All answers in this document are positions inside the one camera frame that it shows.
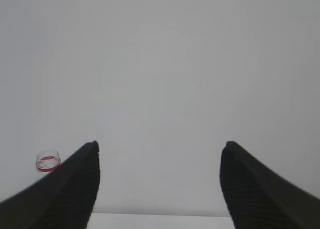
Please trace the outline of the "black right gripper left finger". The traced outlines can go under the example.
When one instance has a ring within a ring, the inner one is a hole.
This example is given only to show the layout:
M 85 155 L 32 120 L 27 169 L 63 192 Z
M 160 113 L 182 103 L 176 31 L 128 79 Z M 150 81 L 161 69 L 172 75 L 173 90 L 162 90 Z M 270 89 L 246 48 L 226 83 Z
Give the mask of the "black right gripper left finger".
M 2 229 L 85 229 L 100 185 L 99 144 L 88 142 L 0 204 Z

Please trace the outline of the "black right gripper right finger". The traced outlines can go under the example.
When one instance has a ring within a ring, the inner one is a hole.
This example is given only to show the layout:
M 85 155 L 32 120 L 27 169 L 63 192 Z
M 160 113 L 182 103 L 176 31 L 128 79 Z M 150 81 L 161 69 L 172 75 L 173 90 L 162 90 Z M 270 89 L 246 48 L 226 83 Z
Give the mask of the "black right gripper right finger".
M 319 198 L 228 141 L 221 152 L 220 187 L 237 229 L 318 229 Z

